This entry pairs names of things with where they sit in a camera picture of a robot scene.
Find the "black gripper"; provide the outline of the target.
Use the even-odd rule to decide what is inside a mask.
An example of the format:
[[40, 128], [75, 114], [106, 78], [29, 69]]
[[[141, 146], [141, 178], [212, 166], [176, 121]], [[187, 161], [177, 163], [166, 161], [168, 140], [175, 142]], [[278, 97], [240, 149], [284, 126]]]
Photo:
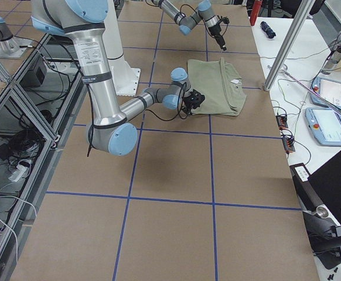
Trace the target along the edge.
[[222, 51], [226, 51], [227, 47], [224, 41], [223, 36], [220, 34], [221, 32], [221, 27], [220, 25], [213, 25], [210, 27], [210, 34], [211, 36], [216, 40], [216, 42], [219, 44], [220, 48]]
[[199, 103], [197, 101], [186, 101], [183, 100], [183, 105], [181, 110], [186, 115], [192, 115], [192, 110], [199, 107]]

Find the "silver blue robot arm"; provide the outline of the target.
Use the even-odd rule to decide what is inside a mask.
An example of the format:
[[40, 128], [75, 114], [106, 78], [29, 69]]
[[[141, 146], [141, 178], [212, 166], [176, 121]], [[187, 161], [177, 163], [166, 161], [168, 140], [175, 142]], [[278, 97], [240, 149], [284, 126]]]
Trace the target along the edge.
[[204, 33], [215, 40], [220, 50], [227, 50], [224, 35], [227, 32], [230, 20], [226, 16], [215, 13], [210, 1], [201, 1], [196, 8], [189, 4], [181, 4], [177, 8], [171, 1], [145, 1], [151, 7], [161, 9], [178, 25], [183, 35], [188, 35], [197, 27], [204, 27]]
[[119, 105], [103, 42], [108, 2], [32, 1], [31, 7], [34, 28], [68, 37], [74, 44], [93, 112], [87, 128], [91, 148], [127, 155], [138, 139], [137, 129], [130, 120], [148, 107], [160, 103], [189, 115], [205, 100], [204, 95], [193, 89], [185, 69], [179, 67], [171, 72], [172, 83], [168, 88], [148, 88]]

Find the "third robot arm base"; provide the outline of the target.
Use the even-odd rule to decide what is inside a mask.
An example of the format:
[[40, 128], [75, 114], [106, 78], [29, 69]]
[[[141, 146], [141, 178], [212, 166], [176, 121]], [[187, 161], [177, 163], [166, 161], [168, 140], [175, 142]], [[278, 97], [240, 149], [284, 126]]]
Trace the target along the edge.
[[17, 38], [13, 35], [5, 20], [0, 17], [0, 58], [19, 59], [27, 48], [32, 47], [33, 40]]

